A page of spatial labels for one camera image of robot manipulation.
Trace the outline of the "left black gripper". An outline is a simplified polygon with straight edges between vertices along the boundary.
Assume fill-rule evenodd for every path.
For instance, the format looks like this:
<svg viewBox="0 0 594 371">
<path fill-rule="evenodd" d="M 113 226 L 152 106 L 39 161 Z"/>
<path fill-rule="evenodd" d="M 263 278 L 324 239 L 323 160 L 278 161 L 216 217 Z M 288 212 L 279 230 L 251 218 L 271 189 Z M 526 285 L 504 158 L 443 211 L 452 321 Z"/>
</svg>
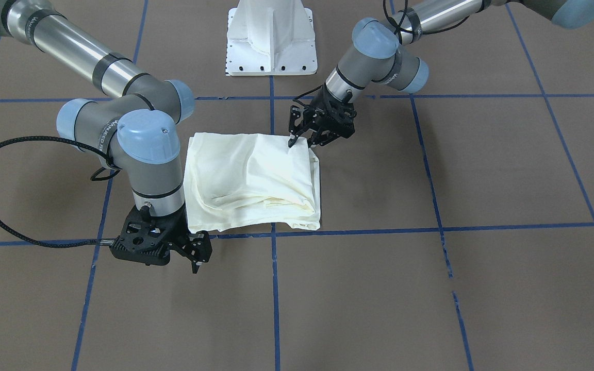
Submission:
<svg viewBox="0 0 594 371">
<path fill-rule="evenodd" d="M 307 139 L 308 146 L 324 146 L 339 137 L 349 138 L 355 132 L 356 117 L 353 93 L 345 92 L 342 101 L 330 94 L 325 85 L 295 97 L 297 105 L 291 106 L 288 131 L 288 148 L 292 148 L 302 134 L 313 131 Z"/>
</svg>

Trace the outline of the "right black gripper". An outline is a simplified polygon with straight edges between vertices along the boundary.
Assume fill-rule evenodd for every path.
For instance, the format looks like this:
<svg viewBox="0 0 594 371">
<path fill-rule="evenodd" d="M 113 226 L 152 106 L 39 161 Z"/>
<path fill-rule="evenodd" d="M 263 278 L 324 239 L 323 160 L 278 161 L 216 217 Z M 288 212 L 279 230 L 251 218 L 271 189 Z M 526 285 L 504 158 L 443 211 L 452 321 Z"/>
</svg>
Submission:
<svg viewBox="0 0 594 371">
<path fill-rule="evenodd" d="M 189 231 L 185 205 L 166 216 L 151 216 L 146 205 L 141 210 L 133 206 L 122 232 L 109 246 L 118 259 L 160 266 L 170 262 L 172 250 L 191 261 L 193 274 L 198 273 L 212 254 L 208 232 Z"/>
</svg>

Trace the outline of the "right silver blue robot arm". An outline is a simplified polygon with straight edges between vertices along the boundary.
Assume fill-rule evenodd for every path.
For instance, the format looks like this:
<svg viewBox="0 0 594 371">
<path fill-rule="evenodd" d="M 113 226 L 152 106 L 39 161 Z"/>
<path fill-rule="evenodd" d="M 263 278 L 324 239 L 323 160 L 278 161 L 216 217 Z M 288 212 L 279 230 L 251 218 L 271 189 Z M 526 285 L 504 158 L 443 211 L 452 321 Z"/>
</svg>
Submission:
<svg viewBox="0 0 594 371">
<path fill-rule="evenodd" d="M 105 103 L 72 99 L 57 115 L 59 136 L 18 137 L 0 142 L 0 149 L 48 141 L 90 152 L 101 161 L 91 180 L 103 181 L 103 171 L 125 172 L 135 200 L 115 238 L 55 244 L 27 237 L 1 219 L 0 227 L 36 246 L 108 246 L 116 258 L 148 266 L 167 265 L 176 251 L 198 272 L 209 261 L 212 246 L 206 231 L 188 228 L 176 131 L 195 108 L 188 85 L 153 77 L 71 23 L 48 1 L 0 1 L 0 36 L 33 45 L 109 97 Z"/>
</svg>

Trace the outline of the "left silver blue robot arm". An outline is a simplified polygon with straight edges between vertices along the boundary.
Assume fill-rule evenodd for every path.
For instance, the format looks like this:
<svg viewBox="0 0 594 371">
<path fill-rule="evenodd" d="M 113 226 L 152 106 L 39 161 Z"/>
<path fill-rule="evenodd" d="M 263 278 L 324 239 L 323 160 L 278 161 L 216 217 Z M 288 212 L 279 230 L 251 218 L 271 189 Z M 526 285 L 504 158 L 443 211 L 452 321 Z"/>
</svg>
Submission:
<svg viewBox="0 0 594 371">
<path fill-rule="evenodd" d="M 429 77 L 429 67 L 406 45 L 424 36 L 436 35 L 462 25 L 470 16 L 505 1 L 424 1 L 408 3 L 384 18 L 361 19 L 353 29 L 352 44 L 327 80 L 312 90 L 313 98 L 303 103 L 294 99 L 290 111 L 288 146 L 311 133 L 307 145 L 324 146 L 354 132 L 354 102 L 371 83 L 396 91 L 419 92 Z"/>
</svg>

